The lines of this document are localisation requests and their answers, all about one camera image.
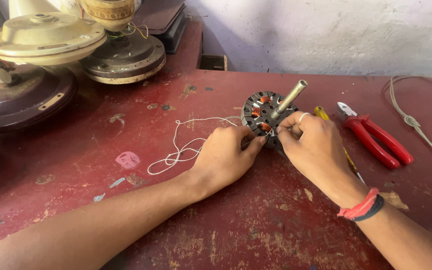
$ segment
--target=pink paint stain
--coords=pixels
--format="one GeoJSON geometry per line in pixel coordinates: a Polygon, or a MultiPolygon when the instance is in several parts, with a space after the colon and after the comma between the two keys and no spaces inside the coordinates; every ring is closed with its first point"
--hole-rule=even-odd
{"type": "Polygon", "coordinates": [[[117,158],[116,162],[121,164],[124,169],[131,170],[138,167],[141,162],[139,156],[133,152],[123,152],[117,158]]]}

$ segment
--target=copper coil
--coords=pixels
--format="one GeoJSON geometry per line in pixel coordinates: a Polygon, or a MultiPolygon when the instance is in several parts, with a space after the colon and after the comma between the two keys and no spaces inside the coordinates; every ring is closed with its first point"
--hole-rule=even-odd
{"type": "Polygon", "coordinates": [[[253,118],[258,118],[260,113],[261,113],[261,108],[259,108],[259,107],[253,107],[252,108],[252,114],[251,115],[253,118]]]}
{"type": "Polygon", "coordinates": [[[261,101],[261,103],[266,103],[266,102],[271,103],[271,98],[269,96],[263,96],[259,99],[259,101],[261,101]]]}
{"type": "Polygon", "coordinates": [[[267,123],[262,123],[259,128],[261,128],[265,132],[270,132],[272,130],[271,126],[268,125],[267,123]]]}

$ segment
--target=shaft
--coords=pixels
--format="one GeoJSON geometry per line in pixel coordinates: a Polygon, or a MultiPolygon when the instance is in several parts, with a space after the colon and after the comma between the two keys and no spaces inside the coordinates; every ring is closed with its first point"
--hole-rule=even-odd
{"type": "Polygon", "coordinates": [[[294,86],[293,90],[291,90],[291,92],[284,98],[283,102],[281,102],[279,106],[273,111],[271,118],[273,120],[278,120],[279,117],[290,106],[291,102],[293,102],[307,86],[308,83],[305,80],[300,80],[297,85],[294,86]]]}

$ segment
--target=red thread bracelet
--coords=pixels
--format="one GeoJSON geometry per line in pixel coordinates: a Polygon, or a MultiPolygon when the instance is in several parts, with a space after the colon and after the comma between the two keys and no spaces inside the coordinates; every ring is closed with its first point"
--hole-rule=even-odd
{"type": "Polygon", "coordinates": [[[366,198],[358,205],[351,209],[341,208],[338,213],[338,217],[345,217],[349,220],[353,220],[357,217],[364,216],[371,207],[375,204],[376,197],[378,196],[379,190],[375,187],[371,187],[366,198]]]}

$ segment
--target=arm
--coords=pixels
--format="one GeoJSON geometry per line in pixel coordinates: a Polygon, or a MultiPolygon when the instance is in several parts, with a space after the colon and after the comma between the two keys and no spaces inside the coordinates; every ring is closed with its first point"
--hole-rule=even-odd
{"type": "Polygon", "coordinates": [[[238,180],[266,142],[244,126],[217,128],[195,165],[177,177],[91,203],[0,241],[0,269],[100,269],[186,206],[238,180]],[[241,140],[252,139],[244,151],[241,140]]]}
{"type": "MultiPolygon", "coordinates": [[[[302,114],[291,114],[278,127],[286,155],[339,207],[353,208],[369,188],[349,169],[336,125],[311,115],[300,123],[302,114]]],[[[395,269],[432,269],[432,235],[388,203],[356,224],[395,269]]]]}

